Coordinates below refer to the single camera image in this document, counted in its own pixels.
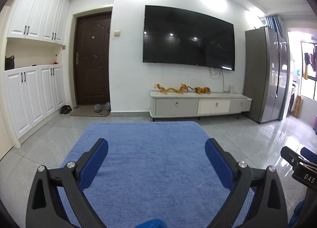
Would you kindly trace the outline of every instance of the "tv stand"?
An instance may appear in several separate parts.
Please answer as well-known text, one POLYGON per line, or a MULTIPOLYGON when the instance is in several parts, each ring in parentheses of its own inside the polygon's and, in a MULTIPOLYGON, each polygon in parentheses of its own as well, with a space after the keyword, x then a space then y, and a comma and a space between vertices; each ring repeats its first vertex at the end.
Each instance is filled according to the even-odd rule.
POLYGON ((150 116, 153 118, 201 117, 239 114, 250 111, 252 99, 236 93, 212 92, 178 94, 150 91, 150 116))

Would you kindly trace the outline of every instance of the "blue rug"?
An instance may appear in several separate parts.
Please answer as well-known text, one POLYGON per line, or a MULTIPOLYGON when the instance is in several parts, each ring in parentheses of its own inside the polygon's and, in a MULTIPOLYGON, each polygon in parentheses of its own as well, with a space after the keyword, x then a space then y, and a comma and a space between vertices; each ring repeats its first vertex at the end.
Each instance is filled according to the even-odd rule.
MULTIPOLYGON (((205 155, 209 136, 195 122, 94 123, 62 166, 76 161, 99 138, 109 153, 84 194, 107 227, 133 228, 159 218, 167 227, 207 227, 229 195, 205 155)), ((70 221, 80 226, 66 195, 70 221)), ((250 207, 249 192, 234 226, 250 207)))

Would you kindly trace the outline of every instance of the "metal bolt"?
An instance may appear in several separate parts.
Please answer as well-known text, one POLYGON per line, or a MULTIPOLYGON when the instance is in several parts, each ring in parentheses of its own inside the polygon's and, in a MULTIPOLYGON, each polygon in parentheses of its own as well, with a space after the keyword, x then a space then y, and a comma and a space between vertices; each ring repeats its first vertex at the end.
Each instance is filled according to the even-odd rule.
POLYGON ((68 168, 73 168, 75 165, 76 165, 76 163, 73 161, 67 163, 68 168))
POLYGON ((268 166, 268 169, 269 169, 272 173, 274 173, 275 170, 276 170, 274 166, 268 166))
POLYGON ((37 169, 39 172, 43 172, 45 170, 45 166, 39 166, 39 168, 37 169))
POLYGON ((246 167, 248 166, 247 163, 244 162, 244 161, 240 161, 240 162, 238 163, 238 165, 239 165, 241 168, 246 168, 246 167))

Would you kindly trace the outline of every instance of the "drawer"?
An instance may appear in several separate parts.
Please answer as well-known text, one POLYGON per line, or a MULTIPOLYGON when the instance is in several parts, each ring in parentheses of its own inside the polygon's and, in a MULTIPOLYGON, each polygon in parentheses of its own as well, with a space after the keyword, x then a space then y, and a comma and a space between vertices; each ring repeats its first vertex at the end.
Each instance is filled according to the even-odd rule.
POLYGON ((250 111, 251 99, 245 100, 231 100, 229 113, 241 113, 250 111))
POLYGON ((157 98, 156 116, 195 116, 197 98, 157 98))
POLYGON ((230 107, 230 100, 223 99, 200 99, 199 100, 199 114, 220 114, 228 113, 230 107))

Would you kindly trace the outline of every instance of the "black tv screen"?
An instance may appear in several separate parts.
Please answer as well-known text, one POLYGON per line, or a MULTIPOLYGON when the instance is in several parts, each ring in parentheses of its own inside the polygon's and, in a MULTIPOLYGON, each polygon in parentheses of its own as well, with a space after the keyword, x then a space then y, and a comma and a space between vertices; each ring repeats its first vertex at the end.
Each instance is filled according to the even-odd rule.
POLYGON ((233 24, 188 10, 145 6, 143 62, 234 70, 233 24))

